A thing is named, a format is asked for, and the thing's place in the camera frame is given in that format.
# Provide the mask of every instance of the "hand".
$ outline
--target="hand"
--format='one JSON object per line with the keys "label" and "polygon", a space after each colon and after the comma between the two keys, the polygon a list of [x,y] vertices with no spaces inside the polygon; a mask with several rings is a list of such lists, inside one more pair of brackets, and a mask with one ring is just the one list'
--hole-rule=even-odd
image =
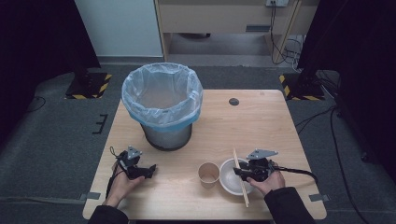
{"label": "hand", "polygon": [[285,188],[285,178],[279,171],[274,171],[262,182],[257,182],[256,180],[248,177],[247,182],[258,189],[263,196],[269,193],[271,190]]}
{"label": "hand", "polygon": [[114,163],[113,170],[115,169],[115,166],[117,166],[115,174],[118,175],[114,178],[113,185],[111,186],[107,199],[102,203],[102,205],[109,205],[117,208],[121,200],[128,196],[128,194],[133,191],[134,187],[143,182],[145,177],[139,176],[134,180],[130,180],[117,163]]}

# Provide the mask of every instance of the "black sleeve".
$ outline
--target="black sleeve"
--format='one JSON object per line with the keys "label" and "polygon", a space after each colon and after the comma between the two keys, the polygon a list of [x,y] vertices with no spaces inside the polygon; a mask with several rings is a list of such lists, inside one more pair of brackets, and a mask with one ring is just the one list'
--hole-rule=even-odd
{"label": "black sleeve", "polygon": [[88,224],[128,224],[128,222],[128,217],[119,209],[112,206],[99,205],[95,208]]}
{"label": "black sleeve", "polygon": [[271,190],[264,200],[276,224],[315,223],[295,188]]}

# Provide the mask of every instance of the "gray trash can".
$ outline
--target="gray trash can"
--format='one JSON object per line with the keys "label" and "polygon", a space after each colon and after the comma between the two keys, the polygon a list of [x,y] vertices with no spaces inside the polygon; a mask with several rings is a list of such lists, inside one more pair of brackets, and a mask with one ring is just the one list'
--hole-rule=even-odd
{"label": "gray trash can", "polygon": [[201,112],[203,88],[187,66],[152,63],[125,78],[121,100],[152,146],[176,150],[191,138],[192,124]]}

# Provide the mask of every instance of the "wooden chopstick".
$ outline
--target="wooden chopstick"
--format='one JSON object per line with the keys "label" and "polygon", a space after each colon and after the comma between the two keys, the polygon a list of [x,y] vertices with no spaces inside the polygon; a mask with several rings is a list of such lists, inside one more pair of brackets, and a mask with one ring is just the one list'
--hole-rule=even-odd
{"label": "wooden chopstick", "polygon": [[[233,149],[233,159],[235,160],[236,168],[240,169],[241,167],[239,166],[239,161],[238,161],[238,157],[236,156],[235,148]],[[246,204],[247,207],[248,207],[248,195],[247,195],[247,190],[245,189],[245,184],[244,184],[244,181],[242,180],[242,177],[241,177],[241,176],[239,176],[239,182],[241,183],[242,192],[244,193],[245,204]]]}

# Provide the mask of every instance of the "black curtain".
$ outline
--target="black curtain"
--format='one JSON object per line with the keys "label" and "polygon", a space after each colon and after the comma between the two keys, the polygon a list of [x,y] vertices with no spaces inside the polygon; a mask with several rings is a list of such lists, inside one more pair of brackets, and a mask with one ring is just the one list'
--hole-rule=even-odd
{"label": "black curtain", "polygon": [[340,74],[343,118],[396,181],[395,8],[393,0],[320,1],[298,66]]}
{"label": "black curtain", "polygon": [[0,144],[25,113],[35,87],[75,72],[71,62],[100,67],[74,1],[0,0]]}

